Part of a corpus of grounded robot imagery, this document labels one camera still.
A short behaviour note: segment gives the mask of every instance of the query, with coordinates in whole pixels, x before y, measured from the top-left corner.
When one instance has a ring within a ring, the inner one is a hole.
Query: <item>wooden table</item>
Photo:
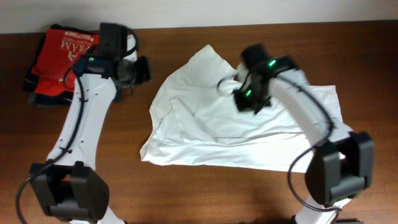
[[[273,56],[291,55],[313,85],[336,85],[345,123],[376,142],[372,187],[341,213],[366,223],[398,220],[398,22],[341,22],[137,30],[152,82],[111,105],[98,143],[97,172],[110,206],[129,223],[238,223],[290,218],[302,206],[285,172],[211,166],[156,166],[139,150],[152,125],[149,106],[168,75],[206,44],[233,67],[241,51],[262,42]],[[68,107],[29,106],[24,75],[42,34],[0,35],[0,221],[18,223],[14,198],[30,164],[43,162]],[[302,174],[294,184],[307,196]],[[31,187],[22,195],[29,223],[45,217]]]

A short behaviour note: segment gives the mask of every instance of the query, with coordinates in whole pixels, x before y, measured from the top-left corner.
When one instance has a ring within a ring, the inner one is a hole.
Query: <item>red fabric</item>
[[[37,63],[32,68],[32,73],[40,77],[35,93],[57,96],[64,91],[73,91],[73,72],[70,71],[65,80],[70,88],[63,85],[62,78],[68,68],[99,39],[99,35],[49,29]]]

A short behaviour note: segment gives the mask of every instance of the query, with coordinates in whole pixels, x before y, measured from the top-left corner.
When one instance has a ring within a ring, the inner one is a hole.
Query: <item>white wall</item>
[[[0,33],[398,19],[398,0],[0,0]]]

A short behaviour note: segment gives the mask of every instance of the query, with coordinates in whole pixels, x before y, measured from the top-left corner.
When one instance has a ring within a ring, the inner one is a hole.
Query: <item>crumpled white fabric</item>
[[[217,84],[236,70],[211,46],[197,52],[171,74],[150,107],[153,130],[141,160],[157,165],[211,165],[287,171],[310,147],[302,130],[277,100],[256,116],[240,113],[231,95]],[[335,86],[311,86],[313,93],[342,121]],[[312,155],[295,172],[305,172]]]

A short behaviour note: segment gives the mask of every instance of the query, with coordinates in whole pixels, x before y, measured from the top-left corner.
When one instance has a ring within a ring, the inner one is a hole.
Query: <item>green light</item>
[[[268,67],[271,67],[271,66],[273,66],[275,63],[276,63],[276,60],[272,60],[272,61],[270,61],[270,62],[268,63]]]
[[[245,95],[245,97],[248,97],[248,96],[250,96],[250,93],[251,93],[251,90],[248,90],[244,95]]]

